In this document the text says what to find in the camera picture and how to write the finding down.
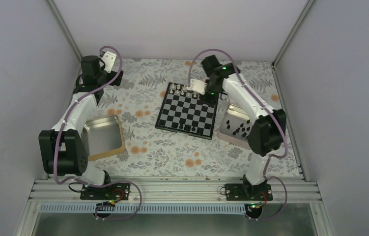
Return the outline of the silver tin with black pieces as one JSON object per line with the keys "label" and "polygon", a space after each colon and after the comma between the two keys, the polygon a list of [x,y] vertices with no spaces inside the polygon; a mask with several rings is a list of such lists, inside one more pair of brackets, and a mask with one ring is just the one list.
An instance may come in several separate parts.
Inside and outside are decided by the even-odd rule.
{"label": "silver tin with black pieces", "polygon": [[250,150],[248,136],[254,122],[245,111],[234,104],[229,104],[219,126],[217,137],[232,145]]}

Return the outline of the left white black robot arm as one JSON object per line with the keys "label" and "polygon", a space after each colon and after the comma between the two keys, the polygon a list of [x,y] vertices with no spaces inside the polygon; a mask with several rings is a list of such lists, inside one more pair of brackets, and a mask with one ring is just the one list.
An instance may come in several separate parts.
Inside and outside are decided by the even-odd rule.
{"label": "left white black robot arm", "polygon": [[62,184],[70,179],[93,186],[100,199],[108,198],[113,186],[106,182],[107,172],[88,164],[88,152],[81,135],[88,116],[100,102],[105,86],[119,86],[123,71],[112,70],[117,55],[106,51],[98,56],[81,58],[81,75],[76,79],[71,102],[66,112],[50,130],[39,134],[39,147],[45,173]]}

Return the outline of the black chess queen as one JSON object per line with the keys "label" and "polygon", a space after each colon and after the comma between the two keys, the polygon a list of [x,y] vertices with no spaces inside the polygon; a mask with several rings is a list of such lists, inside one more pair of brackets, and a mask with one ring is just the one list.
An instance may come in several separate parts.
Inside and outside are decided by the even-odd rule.
{"label": "black chess queen", "polygon": [[190,131],[191,126],[186,124],[184,129],[185,129],[185,131]]}

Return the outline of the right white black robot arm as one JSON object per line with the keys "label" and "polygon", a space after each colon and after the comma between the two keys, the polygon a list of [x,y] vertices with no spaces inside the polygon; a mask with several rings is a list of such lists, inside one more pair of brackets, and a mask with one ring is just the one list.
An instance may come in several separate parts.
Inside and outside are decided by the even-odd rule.
{"label": "right white black robot arm", "polygon": [[264,172],[269,161],[265,156],[286,142],[285,111],[267,105],[233,63],[222,65],[215,55],[211,55],[203,59],[201,65],[207,75],[201,100],[212,103],[217,95],[224,92],[241,106],[252,123],[247,141],[259,157],[253,159],[251,168],[243,175],[242,194],[247,200],[254,200],[266,192]]}

